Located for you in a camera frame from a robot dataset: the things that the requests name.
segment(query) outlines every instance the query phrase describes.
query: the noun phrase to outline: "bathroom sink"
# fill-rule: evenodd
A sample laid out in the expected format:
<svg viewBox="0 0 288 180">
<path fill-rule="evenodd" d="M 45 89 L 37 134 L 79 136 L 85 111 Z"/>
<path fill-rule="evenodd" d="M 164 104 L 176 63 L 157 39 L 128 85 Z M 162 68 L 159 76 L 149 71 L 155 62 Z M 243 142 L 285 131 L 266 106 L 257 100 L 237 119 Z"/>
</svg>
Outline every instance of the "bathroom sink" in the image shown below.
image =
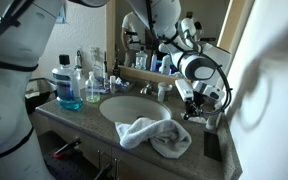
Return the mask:
<svg viewBox="0 0 288 180">
<path fill-rule="evenodd" d="M 140 117 L 171 119 L 170 110 L 155 101 L 136 96 L 117 96 L 103 101 L 100 112 L 112 122 L 132 124 Z"/>
</svg>

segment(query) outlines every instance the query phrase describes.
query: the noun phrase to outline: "cabinet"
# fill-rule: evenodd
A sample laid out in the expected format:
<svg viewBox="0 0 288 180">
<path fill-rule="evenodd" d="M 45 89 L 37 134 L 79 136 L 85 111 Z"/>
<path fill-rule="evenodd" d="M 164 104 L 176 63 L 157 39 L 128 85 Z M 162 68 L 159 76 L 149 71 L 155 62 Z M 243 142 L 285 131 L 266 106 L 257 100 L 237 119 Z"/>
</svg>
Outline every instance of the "cabinet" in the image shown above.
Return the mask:
<svg viewBox="0 0 288 180">
<path fill-rule="evenodd" d="M 28 117 L 38 136 L 50 130 L 48 123 L 49 120 L 47 117 L 42 116 L 36 112 L 28 115 Z"/>
<path fill-rule="evenodd" d="M 109 173 L 112 177 L 117 175 L 115 179 L 136 179 L 136 180 L 160 180 L 160 179 L 172 179 L 183 180 L 184 178 L 162 169 L 154 164 L 146 162 L 138 157 L 130 155 L 123 151 L 122 148 L 113 147 L 106 144 L 92 136 L 86 135 L 74 128 L 68 127 L 55 120 L 48 120 L 45 125 L 50 130 L 56 132 L 65 141 L 71 142 L 75 138 L 80 138 L 82 144 L 79 145 L 80 150 L 83 152 L 84 157 L 99 168 L 99 154 L 101 155 L 101 167 L 104 168 L 107 163 L 112 163 L 113 169 Z M 39 125 L 38 128 L 45 130 L 43 125 Z"/>
<path fill-rule="evenodd" d="M 119 179 L 136 180 L 184 180 L 184 178 L 162 169 L 154 164 L 146 162 L 140 158 L 132 156 L 121 149 L 112 147 L 112 157 L 119 160 L 118 177 Z"/>
</svg>

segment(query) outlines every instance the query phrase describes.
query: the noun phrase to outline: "bottle cap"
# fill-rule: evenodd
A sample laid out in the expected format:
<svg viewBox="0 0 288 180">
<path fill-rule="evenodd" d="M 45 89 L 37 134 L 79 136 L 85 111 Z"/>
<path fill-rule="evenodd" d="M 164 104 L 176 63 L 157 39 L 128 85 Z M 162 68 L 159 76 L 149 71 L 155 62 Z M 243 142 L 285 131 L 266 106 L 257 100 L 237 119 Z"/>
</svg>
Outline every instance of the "bottle cap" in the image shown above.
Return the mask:
<svg viewBox="0 0 288 180">
<path fill-rule="evenodd" d="M 110 76 L 110 83 L 113 84 L 115 83 L 116 77 L 115 76 Z"/>
<path fill-rule="evenodd" d="M 158 83 L 158 87 L 159 88 L 165 88 L 165 87 L 167 87 L 167 84 L 165 82 L 160 82 L 160 83 Z"/>
<path fill-rule="evenodd" d="M 88 79 L 91 80 L 91 81 L 95 79 L 95 77 L 94 77 L 94 72 L 93 72 L 93 71 L 90 71 L 90 72 L 88 73 Z"/>
<path fill-rule="evenodd" d="M 61 54 L 61 55 L 59 56 L 59 58 L 60 58 L 60 64 L 62 64 L 62 65 L 70 64 L 70 57 L 69 57 L 69 55 Z"/>
</svg>

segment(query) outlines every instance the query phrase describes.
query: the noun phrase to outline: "towel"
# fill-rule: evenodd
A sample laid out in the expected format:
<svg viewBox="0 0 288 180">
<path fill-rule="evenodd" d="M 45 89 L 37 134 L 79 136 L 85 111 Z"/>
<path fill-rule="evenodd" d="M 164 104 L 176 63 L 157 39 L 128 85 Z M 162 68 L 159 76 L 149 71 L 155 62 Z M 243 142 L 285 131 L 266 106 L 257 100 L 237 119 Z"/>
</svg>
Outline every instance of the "towel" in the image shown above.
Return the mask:
<svg viewBox="0 0 288 180">
<path fill-rule="evenodd" d="M 132 149 L 149 140 L 153 148 L 166 158 L 179 158 L 190 146 L 189 133 L 174 120 L 139 118 L 133 124 L 115 123 L 120 144 Z"/>
</svg>

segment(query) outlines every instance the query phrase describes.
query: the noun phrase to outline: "faucet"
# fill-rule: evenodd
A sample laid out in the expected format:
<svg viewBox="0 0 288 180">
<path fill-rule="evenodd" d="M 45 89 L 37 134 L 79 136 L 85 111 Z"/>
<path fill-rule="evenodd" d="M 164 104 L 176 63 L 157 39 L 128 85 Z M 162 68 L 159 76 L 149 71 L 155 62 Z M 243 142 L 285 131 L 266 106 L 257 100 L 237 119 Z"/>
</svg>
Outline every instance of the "faucet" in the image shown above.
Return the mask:
<svg viewBox="0 0 288 180">
<path fill-rule="evenodd" d="M 141 94 L 152 94 L 152 82 L 145 81 L 146 85 L 140 91 Z"/>
</svg>

